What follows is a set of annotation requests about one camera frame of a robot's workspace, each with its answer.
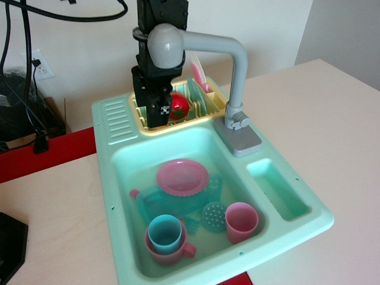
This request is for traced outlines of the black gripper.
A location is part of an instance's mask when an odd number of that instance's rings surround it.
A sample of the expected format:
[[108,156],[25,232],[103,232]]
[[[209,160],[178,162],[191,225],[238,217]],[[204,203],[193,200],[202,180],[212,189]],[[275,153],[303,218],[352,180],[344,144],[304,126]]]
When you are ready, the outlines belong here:
[[169,69],[159,68],[154,65],[148,50],[148,34],[135,27],[132,36],[138,41],[137,66],[131,69],[137,105],[145,107],[149,128],[165,126],[172,107],[171,81],[182,74],[185,52],[182,52],[179,64]]

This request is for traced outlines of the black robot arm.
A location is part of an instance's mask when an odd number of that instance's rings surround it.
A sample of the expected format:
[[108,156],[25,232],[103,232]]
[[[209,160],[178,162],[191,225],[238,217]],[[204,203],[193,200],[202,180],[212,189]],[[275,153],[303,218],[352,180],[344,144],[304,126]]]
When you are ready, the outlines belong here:
[[185,55],[173,68],[154,65],[148,51],[149,33],[155,26],[168,23],[186,30],[188,1],[138,1],[138,26],[132,36],[138,41],[137,65],[131,69],[137,106],[144,107],[149,128],[165,126],[172,107],[171,81],[182,74]]

